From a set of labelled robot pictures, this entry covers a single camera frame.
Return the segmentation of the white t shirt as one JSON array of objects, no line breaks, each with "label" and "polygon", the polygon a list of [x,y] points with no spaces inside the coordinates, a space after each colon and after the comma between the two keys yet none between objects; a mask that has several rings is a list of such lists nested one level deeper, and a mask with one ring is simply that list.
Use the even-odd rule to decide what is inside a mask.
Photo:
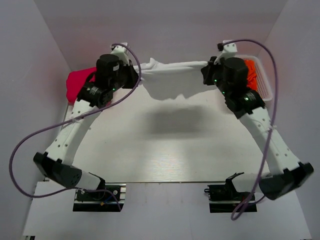
[{"label": "white t shirt", "polygon": [[161,63],[151,58],[148,63],[140,64],[140,84],[155,100],[173,100],[179,95],[188,99],[217,88],[203,84],[201,69],[207,65],[206,61]]}]

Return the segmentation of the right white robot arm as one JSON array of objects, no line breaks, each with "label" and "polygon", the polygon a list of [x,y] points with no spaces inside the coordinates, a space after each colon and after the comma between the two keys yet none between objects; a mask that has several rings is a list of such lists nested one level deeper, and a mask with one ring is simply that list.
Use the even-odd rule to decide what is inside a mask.
[{"label": "right white robot arm", "polygon": [[275,200],[302,186],[314,168],[291,152],[273,126],[265,102],[256,90],[248,87],[245,61],[238,57],[218,60],[212,56],[201,73],[204,85],[219,89],[227,108],[249,131],[265,158],[269,172],[260,176],[259,190]]}]

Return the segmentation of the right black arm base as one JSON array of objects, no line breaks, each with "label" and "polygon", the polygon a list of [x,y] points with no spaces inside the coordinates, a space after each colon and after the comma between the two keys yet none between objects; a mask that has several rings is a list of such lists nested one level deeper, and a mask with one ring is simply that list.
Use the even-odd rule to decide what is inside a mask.
[{"label": "right black arm base", "polygon": [[232,213],[252,191],[256,174],[238,172],[227,177],[224,182],[207,185],[204,193],[209,199],[211,213]]}]

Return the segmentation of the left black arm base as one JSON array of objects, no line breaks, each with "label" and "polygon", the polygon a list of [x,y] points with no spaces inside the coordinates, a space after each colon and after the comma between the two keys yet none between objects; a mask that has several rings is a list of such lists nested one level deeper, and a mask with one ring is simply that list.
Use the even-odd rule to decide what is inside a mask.
[{"label": "left black arm base", "polygon": [[126,184],[107,183],[104,188],[107,191],[76,190],[72,210],[74,212],[97,213],[121,212],[126,198]]}]

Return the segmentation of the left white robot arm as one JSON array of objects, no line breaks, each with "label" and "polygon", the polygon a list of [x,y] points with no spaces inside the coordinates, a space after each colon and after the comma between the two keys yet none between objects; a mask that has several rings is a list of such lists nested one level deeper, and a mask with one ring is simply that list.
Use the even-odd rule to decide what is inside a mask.
[{"label": "left white robot arm", "polygon": [[33,161],[40,172],[65,188],[86,189],[99,200],[105,196],[105,180],[73,166],[76,152],[101,109],[110,104],[114,92],[133,89],[138,82],[127,53],[103,54],[96,69],[85,79],[71,113],[71,122],[58,134],[44,153],[36,153]]}]

